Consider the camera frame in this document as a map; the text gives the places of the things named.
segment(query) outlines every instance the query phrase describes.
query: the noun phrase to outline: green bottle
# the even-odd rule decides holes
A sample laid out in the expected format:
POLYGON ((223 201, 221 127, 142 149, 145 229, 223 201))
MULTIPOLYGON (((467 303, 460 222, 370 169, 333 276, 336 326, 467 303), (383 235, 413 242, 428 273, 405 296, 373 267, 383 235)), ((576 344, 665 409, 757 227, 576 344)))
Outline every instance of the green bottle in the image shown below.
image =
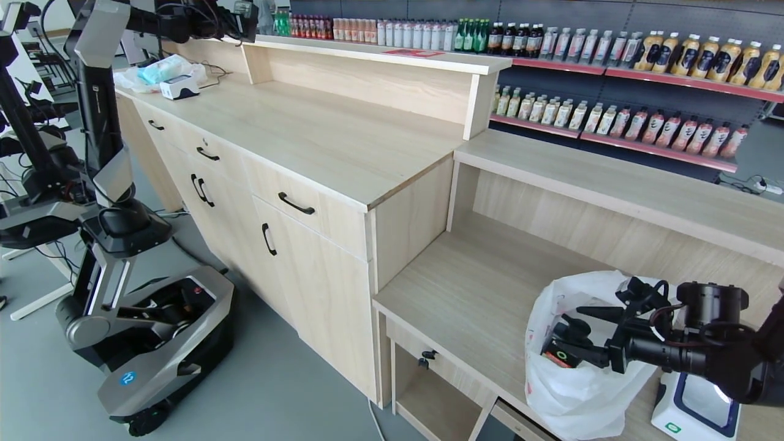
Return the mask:
POLYGON ((476 37, 477 24, 474 19, 468 20, 466 25, 466 34, 463 37, 463 52, 472 52, 474 50, 474 37, 476 37))

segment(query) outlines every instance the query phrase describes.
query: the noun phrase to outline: logo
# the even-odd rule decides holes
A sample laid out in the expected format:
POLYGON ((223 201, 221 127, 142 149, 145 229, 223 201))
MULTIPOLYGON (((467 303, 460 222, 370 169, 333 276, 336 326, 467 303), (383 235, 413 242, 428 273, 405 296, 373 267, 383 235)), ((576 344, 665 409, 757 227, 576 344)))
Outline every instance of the logo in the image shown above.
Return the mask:
POLYGON ((130 385, 131 383, 133 383, 134 380, 136 380, 136 372, 131 370, 130 372, 124 373, 122 377, 120 377, 120 385, 121 386, 130 385))
POLYGON ((678 433, 681 431, 681 428, 676 426, 674 423, 667 423, 664 427, 672 433, 678 433))

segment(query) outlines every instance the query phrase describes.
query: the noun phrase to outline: black handle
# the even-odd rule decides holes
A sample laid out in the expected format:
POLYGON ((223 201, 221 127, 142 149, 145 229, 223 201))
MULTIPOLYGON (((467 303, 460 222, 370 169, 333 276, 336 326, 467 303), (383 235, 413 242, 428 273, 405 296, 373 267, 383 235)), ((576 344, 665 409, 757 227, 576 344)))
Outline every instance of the black handle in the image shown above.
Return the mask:
POLYGON ((207 159, 211 159, 213 161, 219 161, 220 156, 212 156, 210 154, 204 153, 204 148, 196 147, 196 151, 198 151, 199 155, 204 156, 207 159))
POLYGON ((283 201, 283 202, 286 202, 286 203, 287 203, 287 204, 289 204, 290 206, 292 206, 292 207, 294 207, 294 208, 298 209, 299 211, 301 211, 301 212, 303 212, 303 213, 305 213, 305 214, 313 214, 313 213, 316 213, 316 209, 315 209, 315 208, 313 208, 312 206, 311 206, 311 207, 308 207, 308 208, 302 208, 301 206, 297 206, 297 205, 295 205, 295 204, 292 204, 292 203, 291 203, 291 202, 290 202, 290 201, 287 199, 287 198, 288 198, 288 195, 286 195, 286 194, 285 194, 283 191, 281 191, 280 193, 278 193, 278 198, 280 198, 280 199, 281 199, 281 201, 283 201))
POLYGON ((202 200, 204 200, 204 202, 207 202, 207 205, 209 206, 215 206, 215 204, 212 203, 211 200, 207 199, 207 193, 204 192, 204 180, 201 178, 198 178, 198 187, 201 189, 201 193, 204 194, 204 199, 202 200))
POLYGON ((157 130, 163 130, 164 129, 164 126, 156 126, 155 125, 155 121, 153 121, 152 119, 148 119, 147 120, 147 124, 152 126, 153 129, 157 129, 157 130))
POLYGON ((264 235, 264 242, 267 244, 267 249, 270 251, 270 254, 272 254, 273 256, 277 256, 278 255, 278 251, 277 250, 273 250, 270 247, 270 241, 267 240, 267 231, 269 231, 269 230, 270 230, 270 225, 269 224, 264 224, 264 225, 261 226, 261 234, 264 235))
POLYGON ((207 198, 198 190, 198 187, 196 186, 196 178, 197 176, 194 173, 191 173, 191 184, 194 185, 194 190, 196 191, 198 198, 201 199, 202 202, 207 202, 207 198))

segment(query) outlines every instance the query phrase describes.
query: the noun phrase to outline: plastic bag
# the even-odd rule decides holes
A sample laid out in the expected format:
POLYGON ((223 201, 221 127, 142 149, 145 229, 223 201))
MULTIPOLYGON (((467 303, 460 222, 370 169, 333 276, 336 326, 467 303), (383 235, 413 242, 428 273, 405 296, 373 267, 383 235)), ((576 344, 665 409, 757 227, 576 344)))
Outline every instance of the plastic bag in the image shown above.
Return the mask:
POLYGON ((131 67, 114 73, 114 83, 136 93, 158 93, 161 82, 180 75, 190 75, 196 84, 207 82, 204 64, 194 64, 180 55, 168 56, 147 67, 131 67))
MULTIPOLYGON (((650 285, 659 281, 639 279, 650 285)), ((627 280, 617 271, 571 275, 553 281, 534 303, 525 334, 525 397, 528 405, 564 440, 620 435, 626 408, 656 371, 656 366, 638 361, 630 362, 625 374, 585 361, 569 369, 541 355, 552 328, 564 313, 588 322, 590 339, 595 345, 604 346, 615 324, 574 310, 578 306, 624 306, 615 292, 627 280)))

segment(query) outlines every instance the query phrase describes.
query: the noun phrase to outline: white plastic bag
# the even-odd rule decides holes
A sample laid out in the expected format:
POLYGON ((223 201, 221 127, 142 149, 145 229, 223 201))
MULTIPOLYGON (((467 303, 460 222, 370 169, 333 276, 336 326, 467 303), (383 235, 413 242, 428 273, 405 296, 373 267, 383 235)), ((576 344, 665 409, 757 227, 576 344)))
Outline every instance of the white plastic bag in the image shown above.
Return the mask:
MULTIPOLYGON (((617 271, 571 275, 553 281, 534 303, 525 334, 525 397, 528 405, 564 440, 620 435, 626 408, 656 370, 656 366, 637 361, 629 363, 625 374, 588 362, 569 369, 541 355, 552 328, 564 313, 585 319, 591 325, 591 340, 603 346, 615 324, 586 319, 574 310, 578 306, 624 306, 615 292, 627 279, 617 271), (602 323, 609 328, 598 329, 602 323)), ((639 279, 651 285, 658 282, 639 279)))

